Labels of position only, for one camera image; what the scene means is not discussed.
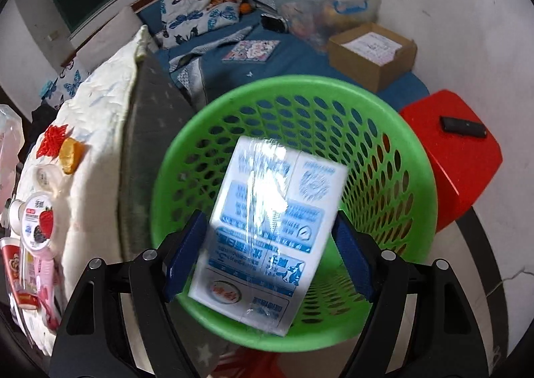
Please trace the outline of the colourful picture book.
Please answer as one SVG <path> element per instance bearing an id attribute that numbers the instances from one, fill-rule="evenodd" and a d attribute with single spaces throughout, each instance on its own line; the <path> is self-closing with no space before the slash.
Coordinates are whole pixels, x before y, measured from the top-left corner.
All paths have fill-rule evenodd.
<path id="1" fill-rule="evenodd" d="M 279 45 L 279 40 L 242 40 L 224 56 L 224 63 L 264 63 Z"/>

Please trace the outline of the green plastic mesh basket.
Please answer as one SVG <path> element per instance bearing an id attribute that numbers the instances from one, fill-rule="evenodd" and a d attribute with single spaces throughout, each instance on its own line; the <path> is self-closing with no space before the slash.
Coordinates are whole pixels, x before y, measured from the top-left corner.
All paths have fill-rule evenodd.
<path id="1" fill-rule="evenodd" d="M 316 75 L 251 82 L 193 116 L 159 169 L 150 211 L 153 243 L 181 230 L 196 209 L 210 221 L 240 137 L 274 140 L 346 166 L 339 210 L 354 228 L 409 262 L 426 259 L 436 231 L 437 192 L 419 139 L 371 92 Z M 253 349 L 291 353 L 337 345 L 360 333 L 370 310 L 331 232 L 286 336 L 249 327 L 191 299 L 195 268 L 196 263 L 177 295 L 179 304 L 212 333 Z"/>

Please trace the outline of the red foam fruit net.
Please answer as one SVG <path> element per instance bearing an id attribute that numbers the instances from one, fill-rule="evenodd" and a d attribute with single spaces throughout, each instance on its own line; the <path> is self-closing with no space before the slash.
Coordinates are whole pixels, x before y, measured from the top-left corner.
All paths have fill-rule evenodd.
<path id="1" fill-rule="evenodd" d="M 67 124 L 61 126 L 50 125 L 43 134 L 43 139 L 40 147 L 37 149 L 36 157 L 58 157 L 61 146 L 67 139 L 67 128 Z"/>

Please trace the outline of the butterfly print pillow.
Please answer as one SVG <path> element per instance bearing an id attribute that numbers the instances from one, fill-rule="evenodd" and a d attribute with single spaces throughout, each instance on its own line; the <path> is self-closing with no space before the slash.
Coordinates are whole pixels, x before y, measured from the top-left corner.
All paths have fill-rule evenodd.
<path id="1" fill-rule="evenodd" d="M 243 0 L 159 0 L 162 46 L 178 45 L 239 22 Z"/>
<path id="2" fill-rule="evenodd" d="M 42 102 L 59 110 L 65 101 L 73 98 L 88 72 L 77 56 L 61 69 L 54 80 L 46 82 L 40 92 Z"/>

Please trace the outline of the strawberry yogurt cup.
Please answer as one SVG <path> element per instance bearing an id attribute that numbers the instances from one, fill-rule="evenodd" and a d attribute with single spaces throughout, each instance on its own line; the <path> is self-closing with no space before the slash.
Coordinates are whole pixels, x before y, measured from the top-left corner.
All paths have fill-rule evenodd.
<path id="1" fill-rule="evenodd" d="M 24 246 L 37 255 L 48 253 L 54 233 L 54 202 L 49 193 L 31 195 L 23 205 L 21 237 Z"/>

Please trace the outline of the white quilted table cover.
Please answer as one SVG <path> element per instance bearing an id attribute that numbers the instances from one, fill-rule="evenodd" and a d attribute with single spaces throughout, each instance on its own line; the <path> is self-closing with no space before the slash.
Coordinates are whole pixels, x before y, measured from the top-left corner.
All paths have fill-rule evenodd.
<path id="1" fill-rule="evenodd" d="M 68 125 L 67 138 L 85 144 L 80 166 L 65 175 L 59 156 L 37 158 L 44 132 L 24 164 L 14 199 L 14 236 L 21 237 L 25 201 L 45 192 L 54 202 L 54 233 L 48 253 L 33 254 L 39 311 L 22 316 L 29 336 L 44 355 L 52 354 L 63 311 L 84 267 L 100 257 L 121 262 L 118 239 L 118 188 L 124 127 L 139 65 L 148 52 L 149 30 L 136 35 L 98 66 L 75 96 L 62 104 L 51 125 Z"/>

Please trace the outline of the black small device on bed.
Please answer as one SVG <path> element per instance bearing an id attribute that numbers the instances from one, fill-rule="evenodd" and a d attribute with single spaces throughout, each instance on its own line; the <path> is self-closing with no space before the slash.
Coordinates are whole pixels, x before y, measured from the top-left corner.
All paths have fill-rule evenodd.
<path id="1" fill-rule="evenodd" d="M 285 34 L 289 32 L 287 21 L 280 16 L 263 13 L 261 14 L 261 24 L 265 30 L 275 33 Z"/>

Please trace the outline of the black remote control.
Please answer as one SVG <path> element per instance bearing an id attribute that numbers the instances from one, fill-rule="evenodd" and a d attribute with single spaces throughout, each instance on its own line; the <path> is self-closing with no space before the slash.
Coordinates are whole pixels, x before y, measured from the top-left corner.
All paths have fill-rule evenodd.
<path id="1" fill-rule="evenodd" d="M 440 124 L 442 130 L 446 133 L 469 136 L 473 138 L 487 137 L 487 129 L 480 122 L 468 119 L 441 116 Z"/>

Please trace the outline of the bitten orange bread slice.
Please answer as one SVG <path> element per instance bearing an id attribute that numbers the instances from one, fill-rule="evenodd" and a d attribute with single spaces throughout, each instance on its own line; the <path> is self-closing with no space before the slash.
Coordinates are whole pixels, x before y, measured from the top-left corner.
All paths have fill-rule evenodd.
<path id="1" fill-rule="evenodd" d="M 63 141 L 59 152 L 59 160 L 65 175 L 72 175 L 77 170 L 84 152 L 85 144 L 75 138 L 67 138 Z"/>

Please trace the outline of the clear plastic storage bin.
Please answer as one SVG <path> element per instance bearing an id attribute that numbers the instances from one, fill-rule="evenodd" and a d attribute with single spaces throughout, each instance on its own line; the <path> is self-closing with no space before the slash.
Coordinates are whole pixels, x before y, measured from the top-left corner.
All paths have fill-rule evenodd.
<path id="1" fill-rule="evenodd" d="M 273 0 L 288 30 L 324 53 L 335 35 L 374 22 L 382 0 Z"/>

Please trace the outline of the brown cardboard box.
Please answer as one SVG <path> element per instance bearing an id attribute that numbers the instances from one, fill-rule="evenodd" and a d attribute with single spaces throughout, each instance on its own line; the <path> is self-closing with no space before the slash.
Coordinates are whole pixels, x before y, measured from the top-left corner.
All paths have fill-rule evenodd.
<path id="1" fill-rule="evenodd" d="M 376 23 L 365 23 L 332 36 L 327 51 L 332 67 L 378 93 L 413 69 L 417 45 Z"/>

